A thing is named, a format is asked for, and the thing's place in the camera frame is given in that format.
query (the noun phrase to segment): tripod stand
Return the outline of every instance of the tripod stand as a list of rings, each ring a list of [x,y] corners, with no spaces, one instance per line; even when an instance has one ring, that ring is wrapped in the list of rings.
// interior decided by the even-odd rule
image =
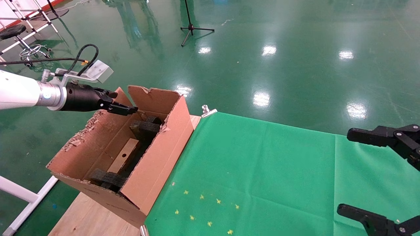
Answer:
[[[209,31],[213,31],[213,32],[214,32],[214,29],[195,28],[195,27],[192,25],[192,23],[191,23],[191,19],[190,19],[190,17],[189,17],[188,4],[187,4],[186,0],[185,0],[185,7],[186,7],[186,13],[188,14],[188,22],[189,22],[189,24],[188,24],[188,27],[181,27],[181,30],[183,30],[183,29],[188,29],[188,33],[186,34],[185,39],[184,39],[184,41],[183,41],[183,42],[182,42],[182,44],[181,44],[181,46],[182,46],[182,47],[185,45],[185,41],[188,39],[189,33],[191,33],[191,35],[194,35],[193,31],[194,31],[195,29],[209,30]]]

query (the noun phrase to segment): silver metal joint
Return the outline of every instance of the silver metal joint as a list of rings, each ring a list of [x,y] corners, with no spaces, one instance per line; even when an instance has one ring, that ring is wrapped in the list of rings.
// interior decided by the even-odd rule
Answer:
[[[41,92],[36,106],[55,107],[60,104],[62,89],[51,83],[38,82]]]
[[[50,76],[51,71],[48,69],[44,69],[41,76],[41,83],[45,84],[48,81],[48,77]]]

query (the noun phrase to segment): black cable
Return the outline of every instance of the black cable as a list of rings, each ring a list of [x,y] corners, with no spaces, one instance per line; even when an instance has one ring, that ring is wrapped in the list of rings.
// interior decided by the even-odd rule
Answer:
[[[81,62],[88,62],[87,60],[79,59],[79,58],[43,58],[43,59],[36,59],[36,60],[17,60],[17,61],[0,61],[0,65],[14,65],[14,64],[26,64],[32,62],[43,62],[43,61],[55,61],[55,60],[76,60]]]
[[[87,61],[87,60],[83,60],[83,59],[79,59],[81,53],[83,52],[83,50],[87,47],[94,47],[96,50],[95,55],[93,56],[91,61]],[[86,44],[83,47],[81,47],[81,49],[79,50],[79,52],[77,53],[77,56],[75,58],[44,58],[44,59],[36,59],[36,60],[23,60],[23,61],[7,61],[7,62],[0,62],[0,65],[12,65],[12,64],[26,64],[26,63],[32,63],[32,62],[42,62],[42,61],[54,61],[54,60],[73,60],[73,64],[70,66],[70,68],[61,74],[55,74],[55,76],[64,76],[64,74],[69,73],[71,70],[73,70],[74,66],[76,65],[76,63],[78,61],[81,62],[85,62],[87,63],[87,65],[85,67],[83,67],[79,73],[77,74],[77,76],[80,76],[85,70],[87,70],[89,67],[92,66],[93,61],[96,60],[96,57],[98,57],[99,54],[99,48],[94,45],[94,44]]]
[[[88,47],[88,46],[92,46],[92,47],[94,47],[95,49],[96,49],[96,53],[95,53],[95,55],[93,56],[93,58],[92,58],[92,60],[90,61],[90,62],[88,62],[87,63],[87,65],[85,66],[85,67],[83,67],[80,71],[79,71],[79,73],[77,74],[77,76],[80,76],[86,69],[88,69],[89,67],[91,67],[92,66],[92,64],[93,64],[93,62],[96,60],[96,57],[98,57],[98,54],[99,54],[99,48],[96,46],[96,45],[94,45],[94,44],[86,44],[85,46],[83,46],[82,47],[82,49],[81,50],[83,50],[85,47]]]
[[[83,52],[83,50],[85,49],[85,48],[87,48],[87,47],[89,47],[89,46],[91,46],[91,47],[94,47],[95,49],[96,49],[96,53],[95,53],[95,56],[93,57],[93,60],[95,60],[96,59],[96,57],[98,56],[98,54],[99,54],[99,48],[98,47],[96,47],[96,45],[93,45],[93,44],[86,44],[86,45],[84,45],[83,47],[81,47],[81,49],[79,50],[79,52],[77,53],[77,56],[76,56],[76,58],[75,58],[75,60],[74,60],[74,62],[73,62],[73,64],[70,66],[70,68],[66,71],[66,72],[64,72],[64,73],[62,73],[62,74],[55,74],[55,76],[64,76],[64,74],[67,74],[67,73],[69,73],[71,70],[73,70],[73,68],[74,68],[74,66],[76,65],[76,63],[77,63],[77,61],[78,61],[78,59],[79,59],[79,57],[80,57],[80,54]],[[83,69],[77,74],[77,76],[80,76],[82,73],[83,73],[83,71],[85,71],[87,68],[89,68],[91,65],[92,65],[92,63],[93,63],[93,61],[90,61],[90,62],[88,62],[88,64],[85,66],[85,67],[83,67]]]

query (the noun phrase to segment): wooden board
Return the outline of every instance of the wooden board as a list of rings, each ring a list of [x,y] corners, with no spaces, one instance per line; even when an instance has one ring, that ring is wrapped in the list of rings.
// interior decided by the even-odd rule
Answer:
[[[194,129],[201,117],[191,115]],[[140,230],[80,193],[48,236],[140,236]]]
[[[112,165],[109,167],[108,172],[114,172],[119,174],[126,163],[129,163],[133,159],[135,150],[140,147],[140,143],[137,139],[129,139],[126,145],[123,147],[117,158],[114,160]]]

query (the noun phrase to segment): green cloth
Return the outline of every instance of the green cloth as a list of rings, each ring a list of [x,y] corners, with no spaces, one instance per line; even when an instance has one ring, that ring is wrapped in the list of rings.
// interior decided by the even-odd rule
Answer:
[[[389,148],[216,113],[201,119],[146,225],[151,236],[366,236],[340,203],[407,220],[420,215],[420,173]]]

